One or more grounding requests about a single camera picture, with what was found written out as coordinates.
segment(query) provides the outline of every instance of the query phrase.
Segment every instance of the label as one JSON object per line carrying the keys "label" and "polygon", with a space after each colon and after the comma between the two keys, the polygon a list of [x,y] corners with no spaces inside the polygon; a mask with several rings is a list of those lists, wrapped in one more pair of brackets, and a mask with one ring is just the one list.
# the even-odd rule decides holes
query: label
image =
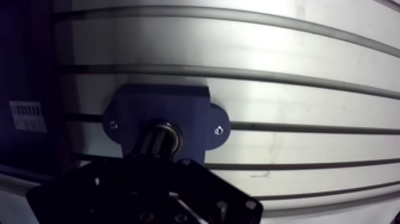
{"label": "label", "polygon": [[17,130],[47,132],[39,102],[10,101],[10,109]]}

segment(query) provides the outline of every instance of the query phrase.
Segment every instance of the hole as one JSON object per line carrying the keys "label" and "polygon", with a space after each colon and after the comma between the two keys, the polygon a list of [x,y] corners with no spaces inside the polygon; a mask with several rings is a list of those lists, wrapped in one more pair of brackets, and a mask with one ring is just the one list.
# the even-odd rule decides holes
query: hole
{"label": "hole", "polygon": [[154,219],[154,215],[150,212],[142,213],[139,216],[139,219],[145,223],[150,223]]}
{"label": "hole", "polygon": [[188,217],[185,216],[184,214],[177,214],[174,220],[177,223],[185,223],[186,221],[188,221]]}

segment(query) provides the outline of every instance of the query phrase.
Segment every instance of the dark panel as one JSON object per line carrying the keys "label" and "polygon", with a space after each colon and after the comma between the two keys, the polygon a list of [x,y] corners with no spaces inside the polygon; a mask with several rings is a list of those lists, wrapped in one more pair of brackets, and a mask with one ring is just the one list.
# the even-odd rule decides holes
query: dark panel
{"label": "dark panel", "polygon": [[[0,164],[21,169],[20,177],[23,170],[56,175],[71,165],[50,18],[51,0],[0,1]],[[17,130],[9,101],[41,103],[47,132]]]}

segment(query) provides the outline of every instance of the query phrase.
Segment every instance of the silver metal surface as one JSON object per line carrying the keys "label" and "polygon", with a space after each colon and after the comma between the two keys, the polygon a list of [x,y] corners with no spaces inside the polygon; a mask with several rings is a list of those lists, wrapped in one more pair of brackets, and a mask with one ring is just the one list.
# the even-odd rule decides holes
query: silver metal surface
{"label": "silver metal surface", "polygon": [[142,6],[142,7],[123,7],[102,10],[88,10],[76,13],[56,14],[56,21],[64,20],[90,20],[99,18],[118,18],[118,17],[186,17],[186,18],[207,18],[216,20],[239,21],[244,23],[254,23],[269,26],[282,27],[286,29],[298,30],[316,35],[326,36],[345,42],[354,43],[366,48],[383,52],[400,58],[400,49],[386,45],[384,43],[365,38],[354,33],[320,24],[310,23],[301,20],[294,20],[287,17],[276,15],[253,13],[241,10],[227,10],[222,8],[205,7],[184,7],[184,6]]}
{"label": "silver metal surface", "polygon": [[[391,133],[261,128],[270,123],[400,128],[396,11],[374,1],[351,0],[72,2],[73,11],[104,10],[56,15],[64,20],[55,25],[55,36],[59,69],[66,76],[61,84],[69,92],[64,94],[66,112],[101,114],[109,96],[127,82],[195,82],[209,86],[212,101],[245,127],[208,151],[206,163],[273,166],[400,158],[400,138]],[[125,6],[131,8],[106,10]],[[104,139],[98,126],[72,128],[73,135],[81,128],[85,139],[74,147],[120,156],[120,147]],[[276,211],[271,216],[290,216],[296,213],[290,209],[399,191],[399,166],[214,173],[265,199],[264,208]]]}

